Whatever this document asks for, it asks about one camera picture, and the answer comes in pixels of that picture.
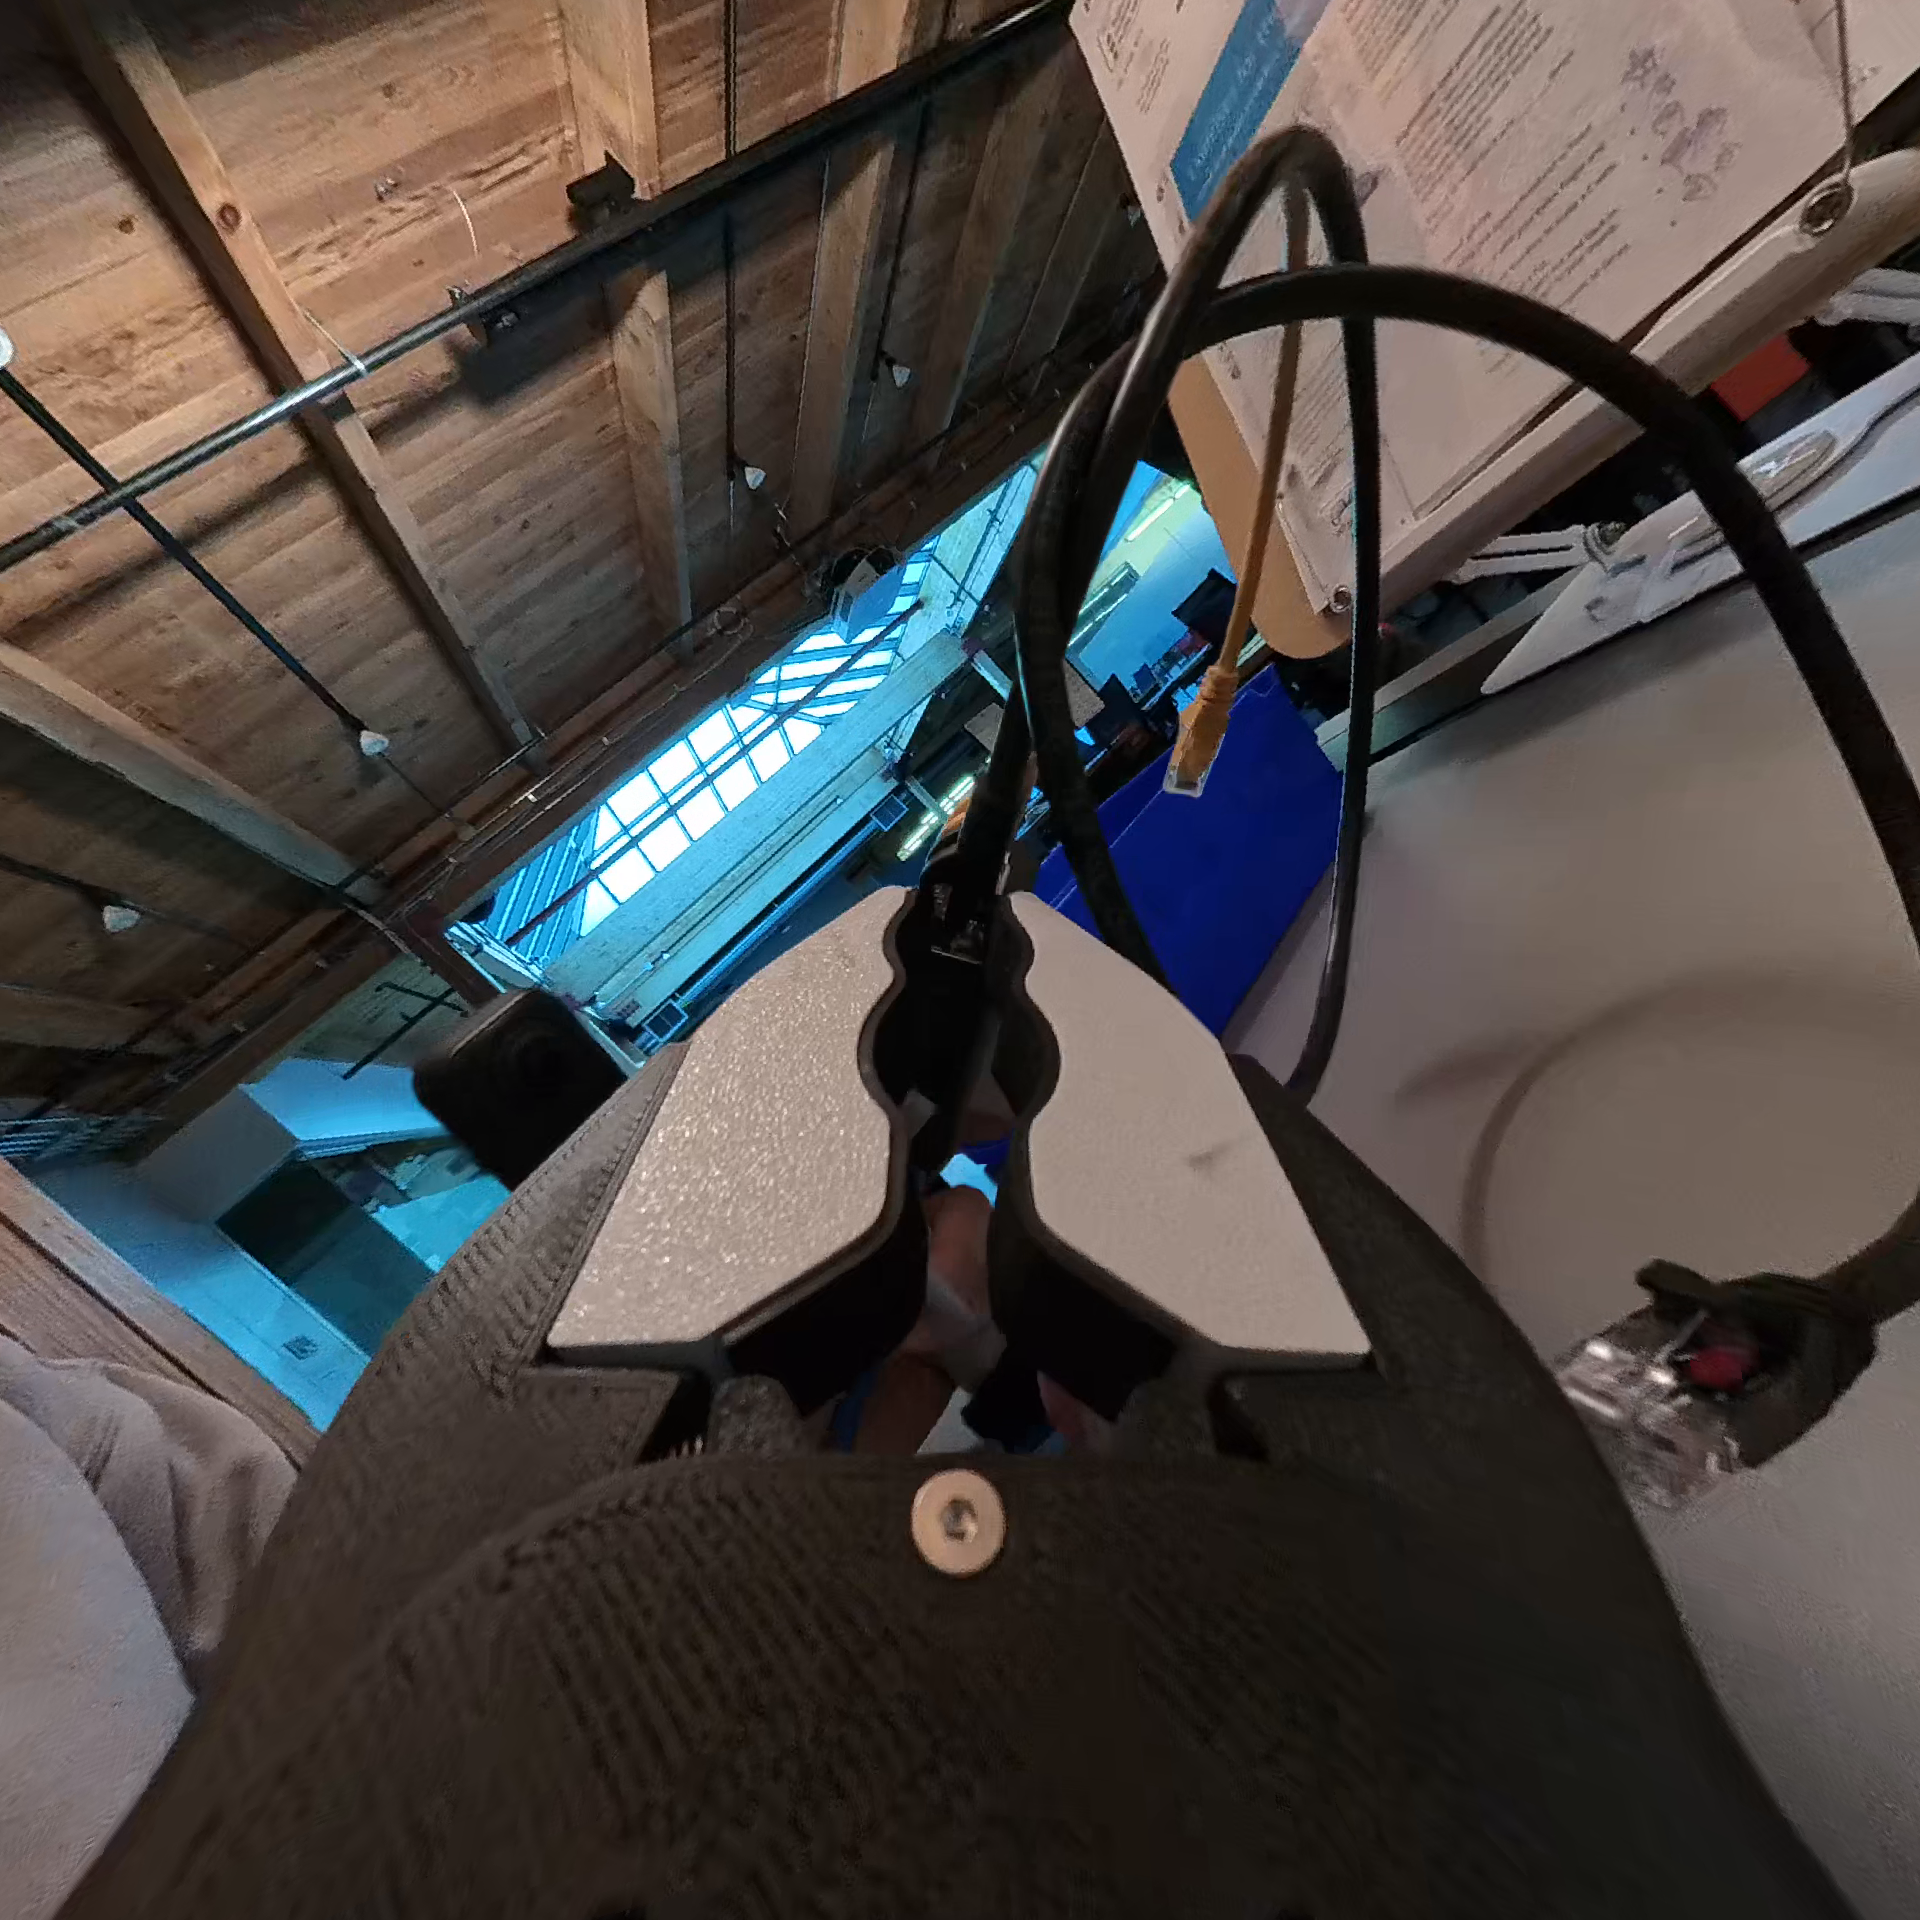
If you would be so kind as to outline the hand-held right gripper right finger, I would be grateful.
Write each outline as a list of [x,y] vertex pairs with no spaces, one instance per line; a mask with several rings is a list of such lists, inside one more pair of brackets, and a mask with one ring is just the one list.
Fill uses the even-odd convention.
[[1033,1368],[1362,1368],[1374,1340],[1218,1031],[1033,891],[1013,944],[996,1318]]

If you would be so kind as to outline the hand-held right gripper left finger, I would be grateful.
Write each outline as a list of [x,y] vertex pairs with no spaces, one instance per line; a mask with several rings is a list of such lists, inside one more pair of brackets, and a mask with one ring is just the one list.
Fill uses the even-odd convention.
[[895,924],[872,891],[684,1045],[548,1349],[577,1368],[872,1368],[924,1308],[908,1132],[877,1072]]

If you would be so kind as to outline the person's left forearm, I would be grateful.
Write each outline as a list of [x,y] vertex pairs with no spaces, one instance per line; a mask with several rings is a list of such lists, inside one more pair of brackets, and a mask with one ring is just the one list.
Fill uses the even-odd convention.
[[0,1340],[0,1914],[59,1914],[131,1816],[294,1480],[203,1388]]

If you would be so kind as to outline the grey desk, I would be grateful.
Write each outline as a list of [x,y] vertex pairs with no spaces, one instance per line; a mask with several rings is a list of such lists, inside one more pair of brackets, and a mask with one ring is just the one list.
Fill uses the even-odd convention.
[[[1751,587],[1374,774],[1315,1115],[1538,1357],[1642,1260],[1832,1271],[1917,1202],[1917,944]],[[1765,1472],[1651,1518],[1725,1718],[1859,1914],[1920,1914],[1917,1316]]]

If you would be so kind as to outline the blue plastic bin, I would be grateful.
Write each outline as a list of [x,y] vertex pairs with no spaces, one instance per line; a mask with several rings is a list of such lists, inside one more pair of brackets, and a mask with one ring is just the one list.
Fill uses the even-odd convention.
[[1145,767],[1093,803],[1176,994],[1221,1038],[1336,856],[1339,774],[1273,667],[1236,696],[1194,798]]

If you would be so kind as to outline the skylight window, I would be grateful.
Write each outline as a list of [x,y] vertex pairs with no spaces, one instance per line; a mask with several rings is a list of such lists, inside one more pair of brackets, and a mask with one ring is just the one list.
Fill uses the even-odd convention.
[[924,601],[905,587],[877,625],[830,625],[775,652],[742,696],[699,712],[548,848],[526,856],[458,924],[545,969],[684,848],[754,798],[803,746],[918,652]]

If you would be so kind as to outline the metal ceiling pipe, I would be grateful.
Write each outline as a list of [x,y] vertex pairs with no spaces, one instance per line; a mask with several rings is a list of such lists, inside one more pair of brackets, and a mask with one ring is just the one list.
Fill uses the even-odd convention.
[[81,537],[106,516],[123,516],[137,499],[177,485],[184,476],[208,467],[214,460],[236,456],[238,443],[296,423],[302,412],[331,409],[335,398],[352,398],[352,384],[372,383],[378,369],[451,341],[456,330],[492,323],[500,312],[521,312],[545,292],[577,292],[589,277],[636,270],[675,238],[684,238],[693,225],[724,215],[732,201],[761,191],[769,180],[788,178],[795,164],[824,161],[848,140],[893,130],[908,111],[935,106],[949,85],[969,85],[974,75],[1018,58],[1036,36],[1058,36],[1072,18],[1065,0],[1018,6],[969,36],[949,36],[893,75],[857,85],[848,91],[830,98],[824,111],[751,140],[745,149],[702,164],[699,178],[675,180],[655,200],[636,200],[598,221],[597,228],[532,255],[526,266],[492,277],[480,292],[445,301],[421,323],[353,348],[352,358],[331,366],[322,377],[269,398],[266,409],[228,415],[222,430],[203,434],[196,443],[184,443],[177,456],[137,467],[122,485],[106,485],[81,493],[77,505],[36,520],[33,532],[11,537],[0,546],[0,567],[23,567],[36,554],[52,554],[70,537]]

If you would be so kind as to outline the white flat pad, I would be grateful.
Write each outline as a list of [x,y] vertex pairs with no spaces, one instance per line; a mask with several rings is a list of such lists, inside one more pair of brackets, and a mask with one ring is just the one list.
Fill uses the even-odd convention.
[[[1920,485],[1920,358],[1881,369],[1812,423],[1741,460],[1758,499],[1789,546],[1873,516]],[[1602,565],[1584,565],[1566,592],[1487,671],[1484,696],[1502,696],[1638,630],[1722,584],[1741,581],[1733,541],[1694,493],[1675,493],[1632,520]]]

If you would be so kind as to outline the instruction sheet board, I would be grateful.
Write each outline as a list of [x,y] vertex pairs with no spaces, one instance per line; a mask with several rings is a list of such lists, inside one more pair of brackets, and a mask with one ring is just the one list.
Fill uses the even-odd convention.
[[[1834,6],[1784,0],[1093,0],[1072,30],[1179,266],[1236,156],[1289,124],[1357,178],[1367,259],[1534,297],[1707,384],[1866,238],[1902,238],[1917,156],[1841,156]],[[1435,323],[1377,330],[1380,601],[1421,592],[1595,467],[1630,423]],[[1315,617],[1357,587],[1339,330],[1303,330],[1277,532]]]

